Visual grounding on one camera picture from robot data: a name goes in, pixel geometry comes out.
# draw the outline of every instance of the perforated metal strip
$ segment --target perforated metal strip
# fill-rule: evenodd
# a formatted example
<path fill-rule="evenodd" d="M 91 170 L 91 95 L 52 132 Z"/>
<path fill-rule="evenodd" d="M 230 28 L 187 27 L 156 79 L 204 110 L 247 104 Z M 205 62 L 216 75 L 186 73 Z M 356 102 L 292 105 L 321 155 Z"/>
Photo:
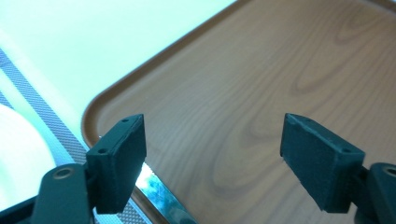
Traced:
<path fill-rule="evenodd" d="M 37 115 L 59 139 L 73 160 L 76 163 L 84 163 L 86 160 L 86 150 L 84 146 L 77 140 L 73 133 L 67 128 L 64 122 L 56 115 L 40 94 L 32 87 L 29 81 L 23 76 L 20 70 L 14 65 L 2 49 L 0 49 L 0 69 L 3 70 L 17 90 L 35 110 Z M 12 108 L 11 103 L 1 92 L 0 103 Z M 117 215 L 123 223 L 146 224 L 149 222 L 146 217 L 139 215 L 139 213 L 136 212 L 129 203 L 127 203 L 124 211 L 124 213 Z"/>

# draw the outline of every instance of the wood grain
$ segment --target wood grain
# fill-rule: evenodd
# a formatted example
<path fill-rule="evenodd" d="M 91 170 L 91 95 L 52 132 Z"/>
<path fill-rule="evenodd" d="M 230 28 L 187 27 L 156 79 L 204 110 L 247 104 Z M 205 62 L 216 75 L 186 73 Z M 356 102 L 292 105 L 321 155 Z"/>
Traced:
<path fill-rule="evenodd" d="M 353 207 L 320 212 L 279 157 L 283 117 L 315 119 L 366 166 L 395 163 L 395 14 L 355 0 L 238 4 L 98 96 L 87 142 L 144 113 L 148 165 L 200 223 L 353 223 Z"/>

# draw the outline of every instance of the screw hole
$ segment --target screw hole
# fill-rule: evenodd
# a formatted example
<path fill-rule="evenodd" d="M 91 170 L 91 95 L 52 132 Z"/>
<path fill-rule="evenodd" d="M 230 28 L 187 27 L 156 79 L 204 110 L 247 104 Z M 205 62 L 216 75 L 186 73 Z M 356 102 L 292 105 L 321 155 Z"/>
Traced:
<path fill-rule="evenodd" d="M 343 148 L 343 152 L 345 152 L 345 153 L 350 153 L 350 152 L 352 152 L 349 148 Z"/>
<path fill-rule="evenodd" d="M 65 179 L 65 178 L 69 177 L 72 174 L 73 174 L 73 169 L 69 168 L 69 167 L 66 167 L 66 168 L 63 168 L 63 169 L 58 170 L 57 172 L 55 172 L 53 174 L 53 178 L 54 179 Z"/>
<path fill-rule="evenodd" d="M 100 154 L 105 154 L 105 153 L 107 153 L 107 148 L 101 148 L 101 149 L 98 150 L 98 152 Z"/>
<path fill-rule="evenodd" d="M 387 168 L 385 168 L 385 173 L 387 173 L 388 175 L 391 175 L 393 177 L 396 177 L 396 168 L 387 167 Z"/>

